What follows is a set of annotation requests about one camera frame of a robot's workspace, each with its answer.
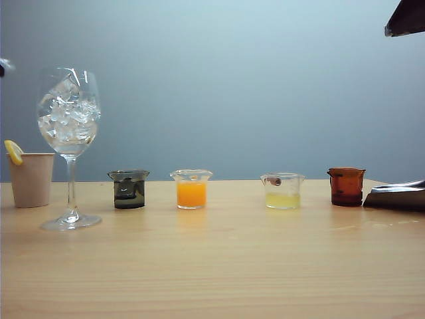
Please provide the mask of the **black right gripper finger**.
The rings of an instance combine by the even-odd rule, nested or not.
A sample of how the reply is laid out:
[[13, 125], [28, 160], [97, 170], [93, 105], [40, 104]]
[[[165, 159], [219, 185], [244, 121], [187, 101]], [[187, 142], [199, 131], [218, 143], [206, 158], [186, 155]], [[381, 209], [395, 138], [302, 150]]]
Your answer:
[[386, 37], [424, 32], [424, 0], [401, 0], [384, 28]]

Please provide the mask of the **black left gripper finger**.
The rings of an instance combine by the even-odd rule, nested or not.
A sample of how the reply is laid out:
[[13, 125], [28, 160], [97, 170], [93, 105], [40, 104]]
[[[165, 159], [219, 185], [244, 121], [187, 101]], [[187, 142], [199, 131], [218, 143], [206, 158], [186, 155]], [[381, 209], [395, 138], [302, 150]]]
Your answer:
[[9, 74], [14, 70], [15, 66], [10, 60], [6, 58], [0, 58], [0, 77], [4, 77], [6, 74]]

